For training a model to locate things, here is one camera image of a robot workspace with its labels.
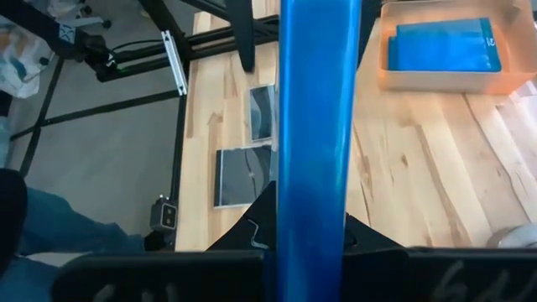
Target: blue packaging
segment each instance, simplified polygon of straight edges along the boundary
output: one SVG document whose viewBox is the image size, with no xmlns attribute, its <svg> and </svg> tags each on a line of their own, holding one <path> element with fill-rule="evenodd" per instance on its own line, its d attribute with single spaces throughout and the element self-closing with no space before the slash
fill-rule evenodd
<svg viewBox="0 0 537 302">
<path fill-rule="evenodd" d="M 498 72 L 502 69 L 488 18 L 397 26 L 388 67 L 400 71 Z"/>
</svg>

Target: gray floor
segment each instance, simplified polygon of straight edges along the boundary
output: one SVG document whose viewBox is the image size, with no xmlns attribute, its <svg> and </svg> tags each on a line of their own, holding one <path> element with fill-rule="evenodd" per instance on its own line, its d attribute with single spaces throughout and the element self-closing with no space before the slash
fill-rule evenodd
<svg viewBox="0 0 537 302">
<path fill-rule="evenodd" d="M 166 3 L 180 27 L 191 34 L 194 9 L 178 0 Z M 98 26 L 88 29 L 104 33 L 110 48 L 160 38 L 135 1 L 88 4 L 95 14 L 113 22 L 108 31 Z M 38 95 L 13 103 L 13 133 L 35 123 L 53 69 L 41 76 Z M 87 65 L 68 61 L 47 117 L 174 88 L 170 69 L 100 83 Z M 150 206 L 159 194 L 169 193 L 177 109 L 178 100 L 171 99 L 44 128 L 28 185 L 65 197 L 73 208 L 97 221 L 114 221 L 128 233 L 148 233 Z M 20 168 L 29 138 L 12 143 L 9 167 Z"/>
</svg>

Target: wood grain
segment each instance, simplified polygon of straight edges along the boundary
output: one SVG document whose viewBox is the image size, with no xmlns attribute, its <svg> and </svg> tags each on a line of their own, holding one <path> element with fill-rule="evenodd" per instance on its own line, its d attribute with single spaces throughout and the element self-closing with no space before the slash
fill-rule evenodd
<svg viewBox="0 0 537 302">
<path fill-rule="evenodd" d="M 275 0 L 253 0 L 256 18 Z M 225 26 L 198 13 L 195 32 Z M 511 96 L 380 91 L 379 28 L 357 73 L 347 211 L 405 246 L 482 247 L 505 227 L 537 221 L 537 89 Z M 192 63 L 176 249 L 204 250 L 246 207 L 214 209 L 216 150 L 251 144 L 248 90 L 277 82 L 278 44 Z"/>
</svg>

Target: black plastic part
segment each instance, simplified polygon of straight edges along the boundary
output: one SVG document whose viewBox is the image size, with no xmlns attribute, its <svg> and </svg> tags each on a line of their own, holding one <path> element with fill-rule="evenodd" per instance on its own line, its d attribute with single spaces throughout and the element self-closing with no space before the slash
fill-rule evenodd
<svg viewBox="0 0 537 302">
<path fill-rule="evenodd" d="M 84 13 L 86 16 L 89 16 L 93 13 L 93 9 L 89 5 L 86 5 L 81 9 L 81 13 Z"/>
<path fill-rule="evenodd" d="M 412 247 L 343 258 L 341 300 L 535 301 L 529 249 Z"/>
<path fill-rule="evenodd" d="M 167 302 L 265 301 L 272 261 L 260 251 L 82 256 L 61 269 L 52 298 L 134 302 L 146 292 Z M 94 299 L 105 288 L 106 299 Z"/>
<path fill-rule="evenodd" d="M 102 27 L 104 29 L 109 29 L 112 27 L 112 21 L 110 20 L 105 20 L 103 23 L 101 23 Z"/>
<path fill-rule="evenodd" d="M 43 66 L 48 66 L 50 64 L 50 60 L 45 57 L 39 58 L 39 63 Z"/>
<path fill-rule="evenodd" d="M 276 250 L 276 183 L 270 182 L 241 219 L 209 250 L 251 250 L 255 226 L 259 226 L 256 242 Z M 357 253 L 371 253 L 401 247 L 398 243 L 374 231 L 347 214 L 345 221 L 345 248 Z"/>
<path fill-rule="evenodd" d="M 244 71 L 253 72 L 255 44 L 253 38 L 253 9 L 251 0 L 224 0 L 237 44 L 238 56 Z"/>
</svg>

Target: black metal frame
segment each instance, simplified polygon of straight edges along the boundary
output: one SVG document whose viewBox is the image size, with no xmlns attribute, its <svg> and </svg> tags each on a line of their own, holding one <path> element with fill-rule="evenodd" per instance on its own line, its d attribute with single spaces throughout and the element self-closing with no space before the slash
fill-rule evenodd
<svg viewBox="0 0 537 302">
<path fill-rule="evenodd" d="M 246 72 L 253 72 L 255 44 L 253 42 L 252 0 L 224 0 L 224 3 L 230 15 L 242 68 Z"/>
<path fill-rule="evenodd" d="M 225 27 L 222 29 L 216 29 L 208 31 L 202 34 L 194 34 L 190 37 L 185 37 L 185 33 L 179 28 L 175 22 L 173 16 L 165 6 L 162 0 L 139 0 L 143 6 L 143 9 L 149 14 L 155 25 L 161 31 L 169 30 L 175 39 L 177 44 L 180 58 L 183 62 L 183 69 L 188 80 L 190 72 L 190 62 L 192 60 L 198 60 L 213 55 L 219 55 L 226 52 L 238 50 L 248 55 L 248 52 L 254 52 L 254 48 L 248 48 L 248 42 L 239 45 L 238 40 L 244 39 L 243 37 L 237 39 L 237 31 L 233 27 Z M 232 15 L 237 18 L 240 13 L 229 14 L 227 10 L 217 4 L 211 6 L 211 3 L 207 0 L 181 0 L 185 3 L 193 5 L 197 8 L 207 11 L 217 17 L 229 20 L 228 15 Z M 265 44 L 278 40 L 278 26 L 279 16 L 273 15 L 260 19 L 253 19 L 251 24 L 255 25 L 255 33 L 252 30 L 253 38 L 250 40 L 250 44 Z M 144 47 L 136 50 L 127 50 L 114 54 L 114 60 L 118 65 L 128 63 L 134 60 L 140 60 L 149 58 L 156 55 L 165 54 L 164 44 L 156 44 L 149 47 Z M 31 134 L 29 146 L 26 149 L 23 162 L 21 163 L 20 172 L 26 176 L 31 167 L 33 158 L 35 156 L 36 149 L 38 147 L 39 137 L 42 128 L 59 124 L 62 122 L 73 121 L 83 117 L 89 117 L 96 114 L 115 112 L 117 110 L 127 109 L 130 107 L 141 106 L 153 102 L 160 102 L 169 100 L 171 98 L 179 96 L 177 90 L 160 92 L 157 94 L 142 96 L 133 98 L 126 101 L 116 102 L 104 106 L 94 107 L 91 109 L 80 110 L 78 112 L 71 112 L 56 117 L 47 118 L 47 112 L 52 102 L 55 88 L 60 79 L 60 73 L 64 65 L 64 60 L 59 59 L 56 64 L 54 74 L 50 81 L 47 93 L 44 98 L 43 106 L 39 112 L 39 117 L 36 123 L 18 133 L 15 133 L 11 137 L 11 141 L 19 139 L 23 136 Z M 126 76 L 134 76 L 137 74 L 145 73 L 152 70 L 161 69 L 169 66 L 167 57 L 161 57 L 142 63 L 133 65 L 127 65 L 123 68 L 118 68 L 117 72 L 97 73 L 97 79 L 101 82 L 112 81 L 120 79 Z M 182 160 L 182 148 L 183 148 L 183 134 L 185 130 L 185 116 L 186 116 L 186 96 L 179 97 L 179 109 L 177 113 L 177 125 L 175 134 L 175 151 L 173 159 L 173 173 L 171 177 L 171 189 L 169 198 L 178 202 L 179 199 L 179 187 L 180 187 L 180 166 Z"/>
</svg>

